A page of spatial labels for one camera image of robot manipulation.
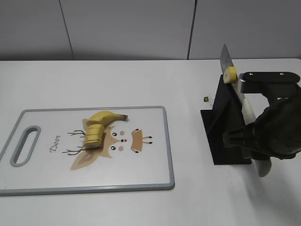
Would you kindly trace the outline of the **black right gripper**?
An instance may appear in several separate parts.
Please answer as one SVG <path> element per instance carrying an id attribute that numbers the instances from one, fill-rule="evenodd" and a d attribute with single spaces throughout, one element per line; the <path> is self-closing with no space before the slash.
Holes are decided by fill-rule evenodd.
<path id="1" fill-rule="evenodd" d="M 244 158 L 267 160 L 269 157 L 292 159 L 301 152 L 301 88 L 265 108 L 255 122 L 226 131 L 226 148 L 239 147 Z"/>

